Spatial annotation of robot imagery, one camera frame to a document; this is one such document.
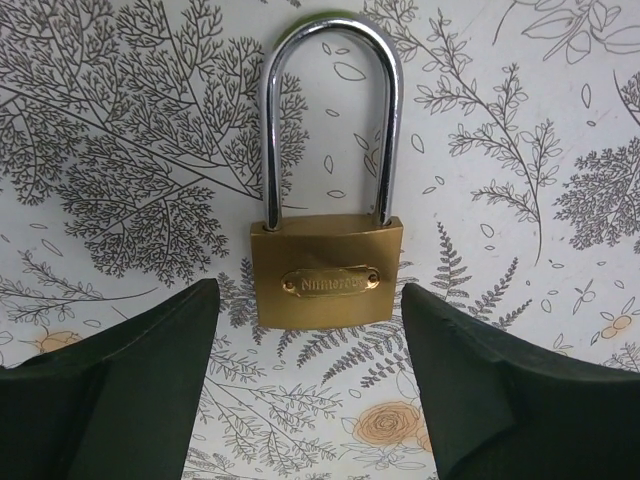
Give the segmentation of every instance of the silver metal shackle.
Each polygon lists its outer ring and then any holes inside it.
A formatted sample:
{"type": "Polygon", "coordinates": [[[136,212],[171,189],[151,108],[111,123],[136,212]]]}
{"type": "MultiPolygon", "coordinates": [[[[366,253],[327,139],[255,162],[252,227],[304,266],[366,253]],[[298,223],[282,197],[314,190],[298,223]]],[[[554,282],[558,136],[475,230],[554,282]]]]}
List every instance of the silver metal shackle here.
{"type": "Polygon", "coordinates": [[[391,221],[391,200],[396,171],[396,156],[402,115],[402,62],[391,39],[374,22],[352,12],[326,12],[306,17],[294,24],[276,42],[265,59],[260,83],[262,131],[262,181],[265,229],[277,231],[282,222],[280,191],[280,84],[283,69],[293,51],[307,38],[336,30],[368,45],[380,60],[385,77],[387,111],[382,123],[380,165],[373,210],[373,224],[383,227],[391,221]]]}

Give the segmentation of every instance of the brass padlock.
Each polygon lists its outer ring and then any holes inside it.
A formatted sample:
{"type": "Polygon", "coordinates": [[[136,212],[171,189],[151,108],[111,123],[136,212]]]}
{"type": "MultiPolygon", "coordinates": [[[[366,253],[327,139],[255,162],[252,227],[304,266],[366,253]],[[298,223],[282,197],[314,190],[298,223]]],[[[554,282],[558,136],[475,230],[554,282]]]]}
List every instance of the brass padlock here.
{"type": "Polygon", "coordinates": [[[402,64],[373,22],[350,12],[297,22],[266,59],[261,79],[262,180],[265,220],[251,226],[251,251],[261,326],[290,330],[353,327],[392,316],[403,225],[391,216],[403,98],[402,64]],[[282,218],[280,84],[292,50],[319,32],[363,40],[386,80],[380,165],[373,214],[282,218]]]}

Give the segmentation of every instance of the gold padlock body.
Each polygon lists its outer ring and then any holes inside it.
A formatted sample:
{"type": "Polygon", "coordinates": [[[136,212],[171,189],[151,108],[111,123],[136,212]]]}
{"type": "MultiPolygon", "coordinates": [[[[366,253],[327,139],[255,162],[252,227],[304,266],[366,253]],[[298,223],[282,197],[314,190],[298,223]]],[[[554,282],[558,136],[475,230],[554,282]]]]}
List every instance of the gold padlock body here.
{"type": "Polygon", "coordinates": [[[286,217],[275,232],[251,226],[251,252],[263,327],[316,330],[389,320],[403,225],[374,227],[370,215],[286,217]]]}

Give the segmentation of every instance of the shackle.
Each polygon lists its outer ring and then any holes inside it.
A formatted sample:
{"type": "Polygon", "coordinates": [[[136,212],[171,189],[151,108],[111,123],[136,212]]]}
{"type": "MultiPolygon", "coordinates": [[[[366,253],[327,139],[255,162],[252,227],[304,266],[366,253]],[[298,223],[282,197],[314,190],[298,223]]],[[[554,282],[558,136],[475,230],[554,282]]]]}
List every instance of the shackle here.
{"type": "Polygon", "coordinates": [[[376,227],[391,221],[391,200],[396,171],[396,153],[403,100],[402,62],[391,39],[374,22],[353,12],[331,11],[296,22],[276,42],[265,59],[260,81],[260,124],[262,132],[262,182],[265,229],[277,231],[282,222],[280,160],[280,84],[287,60],[304,40],[335,30],[369,46],[382,64],[385,78],[386,112],[380,139],[380,164],[372,220],[376,227]]]}

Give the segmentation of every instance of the botanical print fabric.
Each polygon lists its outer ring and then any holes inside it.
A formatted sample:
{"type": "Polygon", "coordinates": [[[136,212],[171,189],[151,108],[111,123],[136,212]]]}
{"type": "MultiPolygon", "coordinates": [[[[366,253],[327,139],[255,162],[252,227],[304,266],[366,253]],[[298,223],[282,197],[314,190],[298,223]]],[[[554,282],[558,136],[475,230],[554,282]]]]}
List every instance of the botanical print fabric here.
{"type": "MultiPolygon", "coordinates": [[[[344,330],[257,324],[260,68],[324,8],[364,12],[403,60],[398,292],[419,282],[495,328],[640,372],[635,0],[1,0],[0,364],[216,277],[184,478],[436,476],[399,311],[344,330]]],[[[288,215],[371,208],[382,85],[340,35],[292,56],[288,215]]]]}

